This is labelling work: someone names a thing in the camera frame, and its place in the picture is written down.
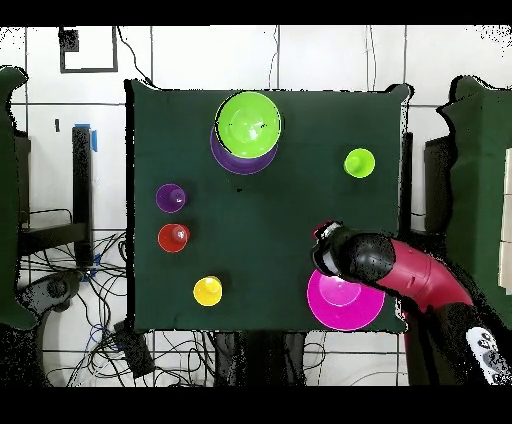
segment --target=pink bowl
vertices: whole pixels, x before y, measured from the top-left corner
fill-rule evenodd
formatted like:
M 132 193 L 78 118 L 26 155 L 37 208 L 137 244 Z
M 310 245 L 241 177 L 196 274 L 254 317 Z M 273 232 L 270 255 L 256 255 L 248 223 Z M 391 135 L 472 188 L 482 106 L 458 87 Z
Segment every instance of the pink bowl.
M 377 318 L 386 294 L 315 270 L 309 279 L 307 296 L 311 312 L 323 325 L 334 330 L 354 331 Z

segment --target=purple bowl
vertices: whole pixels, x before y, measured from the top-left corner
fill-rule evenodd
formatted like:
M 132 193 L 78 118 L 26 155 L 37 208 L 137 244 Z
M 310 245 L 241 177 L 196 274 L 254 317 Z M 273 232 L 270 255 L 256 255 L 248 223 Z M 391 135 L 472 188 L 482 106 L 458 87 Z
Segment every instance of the purple bowl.
M 212 128 L 210 134 L 210 147 L 215 160 L 226 171 L 239 175 L 250 175 L 265 169 L 274 159 L 277 152 L 277 143 L 270 151 L 263 156 L 254 159 L 243 159 L 233 156 L 220 143 L 215 134 L 215 128 Z

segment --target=floor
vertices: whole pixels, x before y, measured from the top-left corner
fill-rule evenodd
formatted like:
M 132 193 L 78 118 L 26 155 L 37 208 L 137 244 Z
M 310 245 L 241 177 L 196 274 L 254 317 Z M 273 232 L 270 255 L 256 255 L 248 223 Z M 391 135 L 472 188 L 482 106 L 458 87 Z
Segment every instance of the floor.
M 67 69 L 112 67 L 111 28 L 77 29 L 80 50 L 66 53 Z M 469 74 L 499 88 L 512 84 L 512 36 L 505 27 L 282 25 L 277 31 L 273 25 L 252 25 L 121 27 L 120 31 L 135 53 L 138 69 L 162 88 L 380 91 L 403 82 L 413 86 L 407 125 L 414 133 L 412 220 L 417 229 L 422 229 L 425 213 L 422 149 L 425 141 L 448 133 L 435 108 L 448 101 L 451 81 Z M 97 131 L 97 151 L 93 152 L 97 253 L 109 241 L 122 241 L 126 229 L 123 80 L 142 78 L 132 51 L 119 37 L 117 58 L 116 73 L 61 74 L 57 28 L 0 29 L 0 64 L 20 66 L 29 75 L 28 83 L 15 90 L 11 111 L 18 129 L 28 131 L 32 140 L 31 210 L 72 208 L 71 127 L 88 123 Z M 34 214 L 32 227 L 67 219 L 65 211 Z M 116 323 L 126 313 L 126 297 L 122 296 L 126 280 L 121 253 L 116 243 L 110 244 L 114 245 L 102 256 L 103 270 L 95 279 L 102 285 L 111 278 L 106 299 L 112 323 Z M 66 250 L 52 250 L 48 256 L 58 266 L 70 263 Z M 42 257 L 25 258 L 23 264 L 27 269 L 20 275 L 20 285 L 48 269 Z M 55 370 L 49 374 L 54 385 L 66 385 L 99 334 L 91 329 L 85 314 L 87 305 L 89 321 L 101 325 L 104 312 L 91 284 L 82 283 L 83 302 L 75 298 L 69 310 L 52 313 L 48 320 L 44 364 L 46 371 Z M 190 376 L 183 375 L 195 384 L 204 383 L 202 363 L 197 355 L 189 355 L 197 346 L 190 332 L 155 331 L 146 339 L 161 369 L 199 368 Z M 312 332 L 307 342 L 312 343 L 304 355 L 309 385 L 408 384 L 402 336 Z M 320 345 L 325 360 L 315 367 L 323 357 Z M 210 343 L 205 348 L 213 353 Z M 118 353 L 113 351 L 111 357 L 120 372 L 126 368 Z M 180 378 L 179 372 L 158 372 L 144 381 L 133 380 L 130 373 L 120 379 L 99 378 L 112 375 L 113 368 L 106 359 L 96 363 L 98 372 L 75 373 L 72 385 L 160 387 Z M 206 380 L 206 385 L 212 384 L 210 377 Z

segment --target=green bowl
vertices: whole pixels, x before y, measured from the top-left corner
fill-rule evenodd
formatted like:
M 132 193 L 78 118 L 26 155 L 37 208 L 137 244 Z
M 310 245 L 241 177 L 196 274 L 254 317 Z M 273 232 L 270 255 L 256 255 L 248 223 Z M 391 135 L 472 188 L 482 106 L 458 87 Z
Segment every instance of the green bowl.
M 268 153 L 281 134 L 281 116 L 267 96 L 242 91 L 229 97 L 217 111 L 219 141 L 234 156 L 255 159 Z

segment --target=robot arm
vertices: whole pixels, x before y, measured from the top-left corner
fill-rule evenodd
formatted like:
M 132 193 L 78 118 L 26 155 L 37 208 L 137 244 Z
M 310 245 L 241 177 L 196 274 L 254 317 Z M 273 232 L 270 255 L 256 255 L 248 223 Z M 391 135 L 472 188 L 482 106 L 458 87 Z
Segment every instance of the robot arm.
M 438 350 L 462 383 L 510 384 L 511 370 L 472 297 L 447 265 L 382 234 L 360 233 L 328 222 L 315 236 L 312 259 L 325 275 L 339 276 L 409 300 L 423 315 Z

